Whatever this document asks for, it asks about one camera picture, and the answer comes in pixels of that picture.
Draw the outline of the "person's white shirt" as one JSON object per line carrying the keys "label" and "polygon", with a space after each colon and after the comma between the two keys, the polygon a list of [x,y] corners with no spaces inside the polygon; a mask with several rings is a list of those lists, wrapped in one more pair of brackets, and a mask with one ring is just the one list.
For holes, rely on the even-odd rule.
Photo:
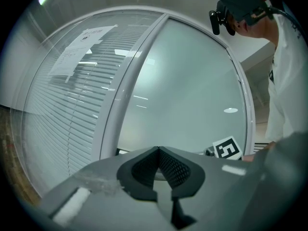
{"label": "person's white shirt", "polygon": [[278,142],[308,131],[308,46],[297,27],[274,15],[279,42],[269,74],[269,118],[266,138]]}

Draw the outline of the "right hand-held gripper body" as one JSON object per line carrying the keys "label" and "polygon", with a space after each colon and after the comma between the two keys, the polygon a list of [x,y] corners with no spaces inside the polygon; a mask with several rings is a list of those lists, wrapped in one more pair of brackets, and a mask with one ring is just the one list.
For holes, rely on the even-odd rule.
{"label": "right hand-held gripper body", "polygon": [[204,150],[206,156],[229,160],[241,160],[242,150],[233,136],[212,143]]}

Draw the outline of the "white paper notice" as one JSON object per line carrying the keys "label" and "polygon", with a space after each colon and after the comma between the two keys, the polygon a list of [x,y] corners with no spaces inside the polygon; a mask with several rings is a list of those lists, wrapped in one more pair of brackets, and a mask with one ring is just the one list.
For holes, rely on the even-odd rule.
{"label": "white paper notice", "polygon": [[76,37],[64,50],[53,48],[48,52],[47,57],[53,62],[52,68],[47,74],[48,83],[51,84],[57,80],[57,77],[66,77],[62,80],[63,83],[68,82],[68,79],[73,76],[75,68],[78,65],[92,65],[96,66],[98,60],[83,60],[85,55],[93,56],[95,52],[104,54],[103,51],[97,48],[104,42],[103,37],[107,35],[112,29],[117,28],[118,25],[102,26],[84,30],[78,37]]}

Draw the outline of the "black headset mount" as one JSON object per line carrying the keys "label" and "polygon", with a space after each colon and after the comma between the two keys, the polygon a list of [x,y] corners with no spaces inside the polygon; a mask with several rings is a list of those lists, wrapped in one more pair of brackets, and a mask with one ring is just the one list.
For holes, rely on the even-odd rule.
{"label": "black headset mount", "polygon": [[228,8],[220,0],[217,2],[216,13],[219,26],[225,26],[227,32],[234,36],[236,33],[236,21]]}

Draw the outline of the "glass partition with blinds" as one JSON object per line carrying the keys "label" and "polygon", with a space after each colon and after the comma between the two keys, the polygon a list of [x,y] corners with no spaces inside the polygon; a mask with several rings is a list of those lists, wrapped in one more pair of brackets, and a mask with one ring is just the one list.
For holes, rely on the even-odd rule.
{"label": "glass partition with blinds", "polygon": [[107,118],[120,82],[162,17],[161,13],[142,10],[100,13],[54,35],[50,50],[64,50],[86,29],[118,25],[103,37],[103,43],[91,48],[104,54],[95,52],[83,58],[98,60],[98,64],[78,65],[66,83],[62,82],[66,77],[48,83],[53,65],[50,57],[46,55],[39,63],[26,95],[21,134],[26,173],[40,196],[100,158]]}

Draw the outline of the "person's right forearm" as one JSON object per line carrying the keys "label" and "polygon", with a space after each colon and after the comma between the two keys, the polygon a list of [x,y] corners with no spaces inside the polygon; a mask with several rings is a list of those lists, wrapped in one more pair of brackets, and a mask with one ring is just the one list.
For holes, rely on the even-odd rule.
{"label": "person's right forearm", "polygon": [[[267,144],[264,148],[262,148],[262,150],[272,149],[275,145],[276,145],[276,142],[272,141],[269,144]],[[252,162],[254,160],[255,156],[256,156],[256,153],[250,154],[250,155],[244,155],[242,157],[242,160],[246,161],[246,162]]]}

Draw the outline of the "frosted glass door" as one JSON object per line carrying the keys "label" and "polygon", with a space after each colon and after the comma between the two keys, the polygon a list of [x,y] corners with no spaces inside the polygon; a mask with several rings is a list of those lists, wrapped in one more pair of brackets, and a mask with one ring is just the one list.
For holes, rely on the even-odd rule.
{"label": "frosted glass door", "polygon": [[246,108],[226,49],[169,19],[138,75],[118,148],[169,146],[198,153],[227,137],[246,144]]}

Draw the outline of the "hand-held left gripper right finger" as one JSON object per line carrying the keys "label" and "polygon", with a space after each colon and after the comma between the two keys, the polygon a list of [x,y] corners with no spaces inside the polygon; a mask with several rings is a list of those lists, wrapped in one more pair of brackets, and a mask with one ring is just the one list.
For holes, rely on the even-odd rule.
{"label": "hand-held left gripper right finger", "polygon": [[256,231],[257,186],[264,156],[251,163],[159,147],[172,207],[159,231]]}

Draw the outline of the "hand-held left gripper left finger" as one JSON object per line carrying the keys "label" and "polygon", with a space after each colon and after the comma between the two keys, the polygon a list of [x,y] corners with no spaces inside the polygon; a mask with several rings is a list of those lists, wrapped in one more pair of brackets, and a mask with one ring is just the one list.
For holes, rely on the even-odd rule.
{"label": "hand-held left gripper left finger", "polygon": [[173,231],[157,193],[142,182],[157,148],[93,162],[50,190],[39,207],[60,231]]}

